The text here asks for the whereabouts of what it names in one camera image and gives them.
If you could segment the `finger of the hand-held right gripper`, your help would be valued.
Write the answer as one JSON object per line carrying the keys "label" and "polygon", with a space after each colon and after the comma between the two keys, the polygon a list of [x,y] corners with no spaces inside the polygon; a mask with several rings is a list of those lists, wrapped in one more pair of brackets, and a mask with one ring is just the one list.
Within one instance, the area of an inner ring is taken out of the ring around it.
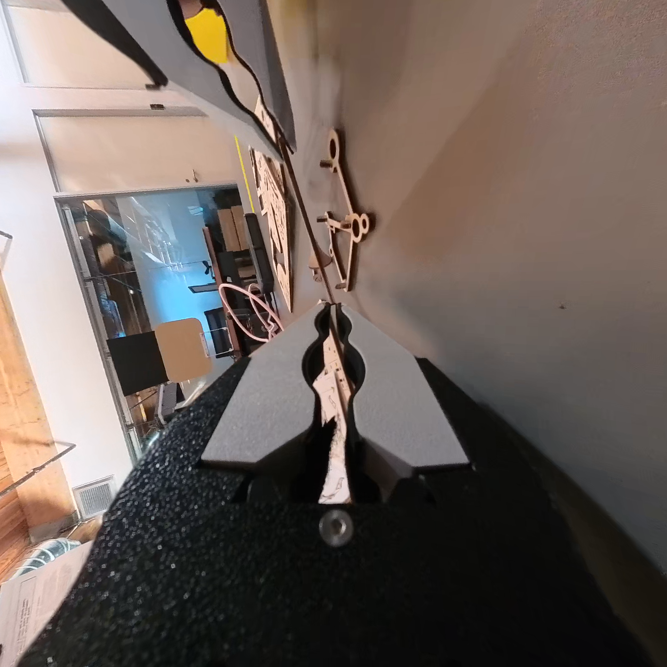
{"label": "finger of the hand-held right gripper", "polygon": [[179,1],[105,1],[123,28],[167,78],[213,120],[264,155],[279,148],[255,114],[239,100],[224,71],[194,45]]}
{"label": "finger of the hand-held right gripper", "polygon": [[278,141],[282,140],[294,153],[297,143],[293,109],[267,2],[218,1],[217,5],[227,27],[231,50],[255,81],[279,138],[271,137],[254,112],[238,99],[228,76],[221,72],[228,98],[224,112],[234,118],[236,129],[241,130],[252,147],[278,153]]}

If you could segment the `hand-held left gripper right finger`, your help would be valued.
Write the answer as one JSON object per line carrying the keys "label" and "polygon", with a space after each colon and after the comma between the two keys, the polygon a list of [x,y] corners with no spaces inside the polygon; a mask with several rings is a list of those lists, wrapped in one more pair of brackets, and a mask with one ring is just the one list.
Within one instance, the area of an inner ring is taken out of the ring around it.
{"label": "hand-held left gripper right finger", "polygon": [[337,307],[348,404],[348,461],[378,488],[470,465],[416,358],[346,305]]}

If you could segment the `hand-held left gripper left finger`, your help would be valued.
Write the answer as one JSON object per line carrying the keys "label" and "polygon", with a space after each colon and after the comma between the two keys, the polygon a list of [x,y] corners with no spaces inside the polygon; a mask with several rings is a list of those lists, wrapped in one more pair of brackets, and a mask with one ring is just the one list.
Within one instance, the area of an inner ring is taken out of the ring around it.
{"label": "hand-held left gripper left finger", "polygon": [[324,368],[330,304],[317,304],[254,352],[201,462],[226,470],[295,468],[321,425],[313,383]]}

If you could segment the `wooden sheet of model parts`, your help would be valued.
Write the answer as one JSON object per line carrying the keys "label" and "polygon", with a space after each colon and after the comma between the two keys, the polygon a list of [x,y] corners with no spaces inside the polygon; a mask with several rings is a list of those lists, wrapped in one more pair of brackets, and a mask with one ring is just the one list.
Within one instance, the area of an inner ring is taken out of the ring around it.
{"label": "wooden sheet of model parts", "polygon": [[291,267],[291,210],[283,165],[249,148],[260,209],[266,217],[270,240],[270,261],[289,313],[293,312]]}
{"label": "wooden sheet of model parts", "polygon": [[345,504],[352,501],[346,469],[347,405],[351,388],[341,354],[332,332],[323,343],[323,370],[313,382],[320,398],[321,421],[335,421],[326,480],[320,495],[324,504]]}

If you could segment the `wooden model assembly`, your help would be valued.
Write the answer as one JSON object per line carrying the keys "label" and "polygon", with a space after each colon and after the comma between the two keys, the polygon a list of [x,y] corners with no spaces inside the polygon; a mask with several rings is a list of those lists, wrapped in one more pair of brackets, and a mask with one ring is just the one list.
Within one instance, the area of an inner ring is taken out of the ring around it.
{"label": "wooden model assembly", "polygon": [[338,129],[329,129],[327,138],[328,156],[320,161],[320,167],[338,177],[341,193],[347,207],[342,219],[332,212],[325,212],[316,219],[328,232],[328,250],[319,245],[312,250],[308,268],[315,282],[323,282],[323,270],[333,265],[338,274],[336,289],[349,292],[354,287],[357,250],[368,237],[373,227],[372,216],[357,207],[354,190],[349,184],[344,157],[344,138]]}

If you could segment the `yellow box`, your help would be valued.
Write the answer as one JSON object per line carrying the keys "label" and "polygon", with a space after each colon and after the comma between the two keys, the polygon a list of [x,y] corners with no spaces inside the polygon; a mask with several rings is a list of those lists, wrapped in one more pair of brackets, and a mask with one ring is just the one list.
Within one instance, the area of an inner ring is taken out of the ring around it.
{"label": "yellow box", "polygon": [[228,33],[223,17],[211,8],[203,8],[186,25],[196,48],[216,65],[228,62]]}

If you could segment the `wooden board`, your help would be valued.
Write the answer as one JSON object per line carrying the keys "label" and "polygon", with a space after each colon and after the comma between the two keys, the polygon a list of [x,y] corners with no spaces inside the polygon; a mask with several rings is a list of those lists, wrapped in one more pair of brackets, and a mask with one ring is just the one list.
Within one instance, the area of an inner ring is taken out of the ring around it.
{"label": "wooden board", "polygon": [[168,321],[154,329],[167,379],[174,383],[208,375],[213,362],[197,318]]}

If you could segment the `yellow tape strip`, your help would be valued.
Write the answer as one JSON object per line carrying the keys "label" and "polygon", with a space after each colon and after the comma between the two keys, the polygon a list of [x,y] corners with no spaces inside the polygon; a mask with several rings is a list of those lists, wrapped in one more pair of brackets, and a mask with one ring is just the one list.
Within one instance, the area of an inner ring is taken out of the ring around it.
{"label": "yellow tape strip", "polygon": [[253,197],[252,197],[252,191],[251,191],[251,188],[249,187],[249,179],[247,177],[247,172],[246,172],[246,168],[245,168],[245,164],[244,164],[243,154],[241,152],[240,143],[239,143],[238,137],[236,135],[235,135],[235,144],[236,144],[236,149],[237,149],[237,152],[238,152],[238,158],[239,158],[239,163],[240,163],[240,167],[241,167],[241,172],[242,172],[242,175],[244,177],[244,183],[245,183],[245,187],[246,187],[247,197],[248,197],[248,200],[249,200],[249,206],[250,206],[251,212],[253,214],[255,214],[255,207],[254,207],[254,200],[253,200]]}

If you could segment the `black panel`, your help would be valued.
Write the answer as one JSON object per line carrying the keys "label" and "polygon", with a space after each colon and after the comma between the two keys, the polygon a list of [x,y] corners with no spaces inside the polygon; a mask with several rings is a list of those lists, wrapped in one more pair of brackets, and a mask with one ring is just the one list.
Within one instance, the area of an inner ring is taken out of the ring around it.
{"label": "black panel", "polygon": [[123,396],[167,383],[154,331],[106,341]]}

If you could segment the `white vent grille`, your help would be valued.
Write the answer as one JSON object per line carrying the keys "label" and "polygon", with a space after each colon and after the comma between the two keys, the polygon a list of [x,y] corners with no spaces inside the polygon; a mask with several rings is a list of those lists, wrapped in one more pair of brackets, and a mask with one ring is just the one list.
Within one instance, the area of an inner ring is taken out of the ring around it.
{"label": "white vent grille", "polygon": [[108,476],[71,489],[79,519],[87,521],[108,511],[116,493],[115,477]]}

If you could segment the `printed instruction sheet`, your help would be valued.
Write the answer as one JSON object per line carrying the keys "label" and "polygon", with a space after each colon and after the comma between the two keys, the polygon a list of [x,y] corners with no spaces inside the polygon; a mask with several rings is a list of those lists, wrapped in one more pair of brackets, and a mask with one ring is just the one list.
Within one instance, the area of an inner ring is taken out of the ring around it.
{"label": "printed instruction sheet", "polygon": [[69,594],[92,542],[1,585],[1,665],[15,666]]}

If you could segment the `silver flexible duct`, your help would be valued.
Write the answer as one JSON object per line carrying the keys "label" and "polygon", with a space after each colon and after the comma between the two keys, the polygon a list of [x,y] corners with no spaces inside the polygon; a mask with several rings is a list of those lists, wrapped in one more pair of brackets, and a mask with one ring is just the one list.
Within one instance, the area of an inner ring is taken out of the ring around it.
{"label": "silver flexible duct", "polygon": [[20,577],[28,572],[41,568],[60,556],[79,547],[81,543],[69,538],[54,538],[40,543],[22,560],[10,579]]}

